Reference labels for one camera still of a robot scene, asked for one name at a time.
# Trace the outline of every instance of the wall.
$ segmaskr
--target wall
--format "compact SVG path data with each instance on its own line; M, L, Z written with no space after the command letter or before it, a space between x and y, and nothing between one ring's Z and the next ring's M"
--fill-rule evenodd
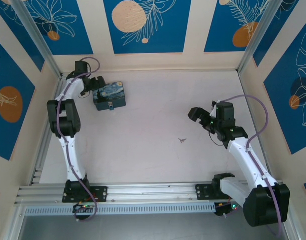
M261 62L251 59L241 79L245 92L260 98L268 109L263 147L273 175L290 189L294 214L306 234L306 0L298 1L284 21L276 38L271 35L272 45ZM264 112L249 103L260 129Z
M0 94L2 86L14 86L4 88L4 96L10 93L8 89L16 88L18 91L14 92L20 93L15 100L7 98L7 101L0 95L3 101L3 106L0 102L0 238L18 187L27 185L31 177L47 120L46 102L53 97L57 86L48 65L41 68L40 61L36 64L36 55L30 51L35 46L24 46L0 15Z
M72 61L92 54L103 71L235 69L268 2L29 0L23 4L61 70L71 72Z

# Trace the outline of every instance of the white floor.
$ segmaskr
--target white floor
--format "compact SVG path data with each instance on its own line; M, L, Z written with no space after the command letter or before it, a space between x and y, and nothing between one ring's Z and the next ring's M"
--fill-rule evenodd
M75 101L82 124L81 161L91 183L206 182L219 173L244 180L228 151L187 117L193 107L210 112L212 101L242 94L236 72L134 71L103 77L107 83L123 82L127 106L97 111L91 96ZM236 125L252 136L245 99L232 103ZM257 139L252 146L264 162ZM40 183L65 182L64 156L53 136Z

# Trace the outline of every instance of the small debris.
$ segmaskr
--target small debris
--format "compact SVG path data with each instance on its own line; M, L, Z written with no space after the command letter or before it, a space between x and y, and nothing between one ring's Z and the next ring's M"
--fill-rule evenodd
M181 144L186 140L186 138L185 139L178 139L180 142L181 142Z

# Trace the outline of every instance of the small box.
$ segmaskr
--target small box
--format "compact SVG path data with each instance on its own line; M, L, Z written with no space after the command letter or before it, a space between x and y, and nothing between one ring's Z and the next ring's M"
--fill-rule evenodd
M93 91L93 102L98 111L114 110L126 106L123 83L109 83L99 90Z

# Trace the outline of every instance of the starry night print box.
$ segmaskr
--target starry night print box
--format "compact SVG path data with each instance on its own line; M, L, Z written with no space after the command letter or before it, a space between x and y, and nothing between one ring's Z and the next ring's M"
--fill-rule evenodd
M123 83L109 83L93 92L93 101L98 111L114 110L126 106Z

